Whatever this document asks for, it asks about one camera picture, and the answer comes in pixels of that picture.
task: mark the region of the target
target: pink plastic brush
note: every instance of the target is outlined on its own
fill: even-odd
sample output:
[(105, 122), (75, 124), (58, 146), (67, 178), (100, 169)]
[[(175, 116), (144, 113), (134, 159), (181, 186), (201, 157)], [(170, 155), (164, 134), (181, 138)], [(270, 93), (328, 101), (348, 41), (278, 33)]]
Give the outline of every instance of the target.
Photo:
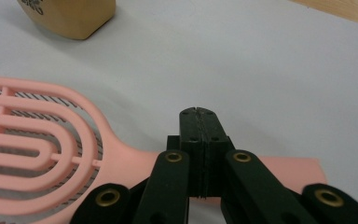
[[(122, 143), (76, 91), (0, 77), (0, 223), (68, 223), (98, 186), (146, 179), (157, 155)], [(314, 159), (262, 160), (290, 189), (325, 182)]]

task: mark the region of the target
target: pink hairbrush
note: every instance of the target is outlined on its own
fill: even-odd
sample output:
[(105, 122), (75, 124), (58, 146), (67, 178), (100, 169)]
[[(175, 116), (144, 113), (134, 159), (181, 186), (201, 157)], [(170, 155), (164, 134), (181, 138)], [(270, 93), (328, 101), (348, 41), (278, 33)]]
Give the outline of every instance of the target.
[[(68, 223), (93, 189), (146, 179), (157, 155), (122, 143), (76, 91), (0, 77), (0, 223)], [(262, 161), (295, 191), (325, 182), (316, 160)]]

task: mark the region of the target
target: wooden surface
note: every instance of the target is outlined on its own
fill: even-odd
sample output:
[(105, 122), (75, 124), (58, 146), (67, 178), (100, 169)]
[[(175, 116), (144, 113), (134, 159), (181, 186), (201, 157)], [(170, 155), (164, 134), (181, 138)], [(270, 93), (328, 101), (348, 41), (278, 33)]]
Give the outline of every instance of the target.
[(358, 0), (292, 0), (307, 7), (358, 22)]

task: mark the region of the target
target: white table surface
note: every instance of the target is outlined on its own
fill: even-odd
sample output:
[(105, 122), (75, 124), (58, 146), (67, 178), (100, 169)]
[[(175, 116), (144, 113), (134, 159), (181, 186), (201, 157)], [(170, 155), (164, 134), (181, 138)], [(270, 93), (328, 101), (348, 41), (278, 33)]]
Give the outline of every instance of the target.
[[(181, 110), (206, 107), (237, 148), (319, 158), (358, 200), (358, 23), (286, 0), (117, 0), (75, 41), (0, 0), (0, 76), (80, 91), (144, 150), (164, 150)], [(192, 203), (189, 223), (225, 221)]]

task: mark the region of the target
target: metal grommet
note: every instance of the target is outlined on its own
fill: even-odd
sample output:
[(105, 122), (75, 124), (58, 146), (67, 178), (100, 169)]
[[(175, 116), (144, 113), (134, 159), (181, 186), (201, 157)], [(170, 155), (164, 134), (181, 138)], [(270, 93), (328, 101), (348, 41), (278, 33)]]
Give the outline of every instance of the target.
[(183, 156), (180, 153), (171, 152), (165, 155), (165, 159), (170, 162), (178, 162), (181, 161)]
[(335, 192), (328, 189), (317, 189), (315, 190), (315, 197), (324, 204), (332, 207), (340, 207), (344, 205), (344, 200), (339, 197)]
[(248, 154), (244, 153), (244, 152), (237, 152), (234, 154), (234, 160), (236, 161), (240, 161), (240, 162), (248, 162), (252, 159), (251, 156), (249, 156)]
[(107, 207), (117, 203), (119, 199), (120, 192), (116, 189), (106, 189), (97, 195), (95, 202), (101, 207)]

